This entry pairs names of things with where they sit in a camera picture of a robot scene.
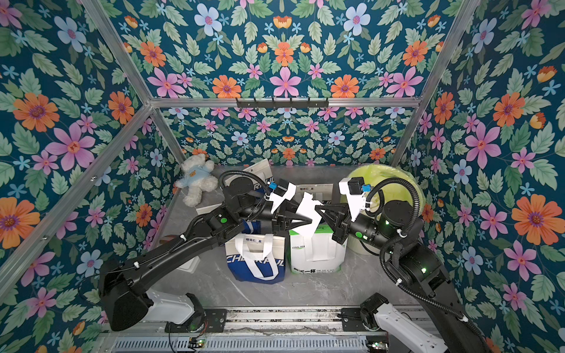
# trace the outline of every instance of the white teddy bear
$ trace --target white teddy bear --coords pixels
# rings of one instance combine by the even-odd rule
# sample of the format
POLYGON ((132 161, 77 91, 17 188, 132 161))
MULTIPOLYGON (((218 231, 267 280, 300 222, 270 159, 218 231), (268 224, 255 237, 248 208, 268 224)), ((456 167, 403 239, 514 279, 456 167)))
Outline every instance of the white teddy bear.
POLYGON ((202 191, 213 191, 218 186, 218 179, 211 175, 214 170, 214 162, 206 161, 205 154, 190 156, 181 165, 184 177, 175 182, 177 188, 189 187, 184 203, 194 207, 202 199, 202 191))

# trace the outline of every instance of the gray marble floor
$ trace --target gray marble floor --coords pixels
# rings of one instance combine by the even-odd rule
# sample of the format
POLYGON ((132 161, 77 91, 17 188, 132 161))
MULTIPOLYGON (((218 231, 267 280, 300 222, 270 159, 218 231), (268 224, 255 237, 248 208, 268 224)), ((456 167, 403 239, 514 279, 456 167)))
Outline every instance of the gray marble floor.
MULTIPOLYGON (((275 178, 296 184, 337 182, 353 170, 351 167, 273 168, 275 178)), ((199 207, 220 203, 220 191, 204 193, 199 207)), ((180 234, 196 215, 194 208, 182 200, 172 206, 162 235, 180 234)), ((323 306, 359 305, 373 293, 379 292, 392 304, 416 304, 398 289, 380 268, 373 255, 359 255, 348 250, 342 270, 337 273, 292 274, 287 267, 285 280, 274 285, 239 282, 225 262, 225 249, 215 248, 200 256, 195 273, 175 270, 155 286, 172 294, 193 293, 204 306, 323 306)))

